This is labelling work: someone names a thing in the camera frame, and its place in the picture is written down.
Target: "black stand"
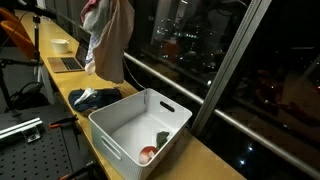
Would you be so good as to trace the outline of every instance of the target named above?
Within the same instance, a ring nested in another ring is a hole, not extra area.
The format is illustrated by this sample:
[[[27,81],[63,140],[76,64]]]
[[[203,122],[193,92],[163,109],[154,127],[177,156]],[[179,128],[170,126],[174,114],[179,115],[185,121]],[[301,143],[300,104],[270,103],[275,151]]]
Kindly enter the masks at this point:
[[[43,65],[43,63],[40,62],[40,52],[39,52],[39,23],[40,23],[40,17],[38,15],[33,16],[33,22],[35,24],[34,26],[34,38],[35,38],[35,49],[34,49],[34,59],[32,59],[30,62],[21,62],[21,61],[15,61],[12,59],[0,59],[0,86],[1,90],[4,96],[4,99],[7,104],[7,108],[9,112],[11,113],[11,117],[18,117],[21,115],[21,113],[15,109],[12,105],[10,95],[8,92],[8,88],[4,81],[4,74],[2,69],[5,68],[7,65],[26,65],[26,66],[33,66],[37,67],[39,65]]]

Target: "black cable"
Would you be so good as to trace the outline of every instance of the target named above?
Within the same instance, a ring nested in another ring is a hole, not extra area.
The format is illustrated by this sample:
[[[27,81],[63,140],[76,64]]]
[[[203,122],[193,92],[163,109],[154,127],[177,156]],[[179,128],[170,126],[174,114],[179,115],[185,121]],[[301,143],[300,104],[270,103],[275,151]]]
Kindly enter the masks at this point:
[[[2,43],[1,47],[0,47],[0,53],[2,52],[2,49],[4,47],[4,45],[9,41],[9,39],[12,37],[12,35],[17,31],[19,25],[21,24],[21,20],[22,18],[28,13],[29,11],[25,12],[20,18],[19,18],[19,22],[17,24],[17,26],[15,27],[14,31],[10,34],[10,36],[8,36],[8,38]]]
[[[130,74],[131,78],[132,78],[132,79],[136,82],[136,84],[139,85],[142,89],[146,89],[146,88],[145,88],[144,86],[142,86],[142,85],[137,81],[137,79],[132,75],[132,73],[131,73],[131,71],[130,71],[127,63],[126,63],[125,58],[123,58],[122,60],[123,60],[123,63],[124,63],[124,65],[125,65],[125,67],[126,67],[127,70],[128,70],[128,73]]]

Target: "hanging shirt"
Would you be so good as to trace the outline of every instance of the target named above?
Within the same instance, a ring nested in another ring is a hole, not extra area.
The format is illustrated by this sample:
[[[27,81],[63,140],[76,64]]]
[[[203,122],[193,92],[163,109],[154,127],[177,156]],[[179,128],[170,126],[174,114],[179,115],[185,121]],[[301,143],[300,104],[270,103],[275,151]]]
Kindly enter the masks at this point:
[[[97,46],[100,35],[102,33],[105,25],[112,18],[112,14],[114,12],[112,1],[110,0],[100,0],[97,2],[96,7],[91,11],[85,14],[85,20],[83,22],[83,28],[87,31],[91,32],[89,49],[86,56],[86,72],[91,74],[94,72],[94,69],[91,68],[92,65],[89,63],[92,62],[93,58],[93,49]]]
[[[134,9],[128,0],[111,0],[114,13],[93,49],[95,72],[102,79],[123,83],[123,55],[134,26]]]

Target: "black bag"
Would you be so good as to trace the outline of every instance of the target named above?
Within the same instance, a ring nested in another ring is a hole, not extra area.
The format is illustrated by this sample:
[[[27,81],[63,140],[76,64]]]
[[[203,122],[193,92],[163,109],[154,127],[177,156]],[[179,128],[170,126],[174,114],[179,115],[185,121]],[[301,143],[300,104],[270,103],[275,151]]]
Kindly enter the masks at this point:
[[[11,95],[12,105],[17,110],[49,105],[48,99],[40,93],[43,86],[41,82],[29,82],[18,92]]]
[[[97,94],[94,98],[89,98],[80,104],[74,105],[74,102],[82,96],[84,91],[83,89],[73,90],[68,96],[71,107],[78,112],[84,112],[92,108],[101,108],[119,101],[122,98],[118,88],[96,89]]]

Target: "orange chair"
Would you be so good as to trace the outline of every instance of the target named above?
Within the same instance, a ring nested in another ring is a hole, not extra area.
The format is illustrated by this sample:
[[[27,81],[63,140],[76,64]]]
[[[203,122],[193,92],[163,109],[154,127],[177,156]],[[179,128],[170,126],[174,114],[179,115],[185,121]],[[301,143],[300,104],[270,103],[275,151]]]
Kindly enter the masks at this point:
[[[2,19],[8,20],[14,23],[19,23],[19,18],[12,14],[12,12],[8,11],[6,8],[0,7],[0,15],[2,16]]]
[[[34,45],[19,18],[6,8],[2,7],[0,7],[0,16],[4,19],[1,22],[1,27],[7,35],[11,37],[14,44],[27,56],[27,58],[33,59]]]
[[[27,56],[28,59],[34,58],[34,45],[25,31],[22,24],[11,21],[2,21],[1,27],[6,31],[16,46]]]

